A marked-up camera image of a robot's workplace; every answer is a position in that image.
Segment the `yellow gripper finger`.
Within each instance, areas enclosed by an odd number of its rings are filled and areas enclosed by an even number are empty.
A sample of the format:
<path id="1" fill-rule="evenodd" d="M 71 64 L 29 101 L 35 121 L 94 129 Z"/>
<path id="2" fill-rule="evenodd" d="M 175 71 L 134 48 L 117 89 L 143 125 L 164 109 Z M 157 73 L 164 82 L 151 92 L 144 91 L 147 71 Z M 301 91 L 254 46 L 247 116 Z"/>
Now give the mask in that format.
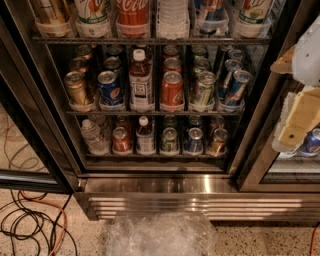
<path id="1" fill-rule="evenodd" d="M 296 94 L 279 139 L 286 146 L 296 146 L 319 123 L 320 88 L 313 87 Z"/>

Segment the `white padded gripper finger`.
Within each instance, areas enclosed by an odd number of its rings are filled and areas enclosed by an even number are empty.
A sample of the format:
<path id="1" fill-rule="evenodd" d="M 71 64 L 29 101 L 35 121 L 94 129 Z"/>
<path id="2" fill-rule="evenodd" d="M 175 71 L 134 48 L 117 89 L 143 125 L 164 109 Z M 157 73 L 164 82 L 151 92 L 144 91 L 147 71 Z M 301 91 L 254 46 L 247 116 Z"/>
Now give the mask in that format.
<path id="1" fill-rule="evenodd" d="M 281 114 L 279 121 L 275 127 L 274 135 L 273 135 L 273 141 L 272 141 L 272 148 L 280 153 L 285 153 L 285 154 L 292 154 L 296 149 L 297 146 L 286 146 L 284 145 L 280 139 L 279 136 L 285 127 L 286 120 L 290 114 L 290 111 L 293 107 L 294 100 L 296 97 L 296 93 L 289 92 L 284 100 Z"/>

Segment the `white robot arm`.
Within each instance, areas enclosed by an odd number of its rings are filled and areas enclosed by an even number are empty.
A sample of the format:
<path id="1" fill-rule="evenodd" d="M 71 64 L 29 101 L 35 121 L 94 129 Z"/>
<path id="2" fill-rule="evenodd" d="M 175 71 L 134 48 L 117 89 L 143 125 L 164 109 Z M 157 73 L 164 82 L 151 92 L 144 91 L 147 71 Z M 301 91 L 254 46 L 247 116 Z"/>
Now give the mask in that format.
<path id="1" fill-rule="evenodd" d="M 320 123 L 320 16 L 270 70 L 291 74 L 304 85 L 301 92 L 288 93 L 285 98 L 272 142 L 275 151 L 291 152 Z"/>

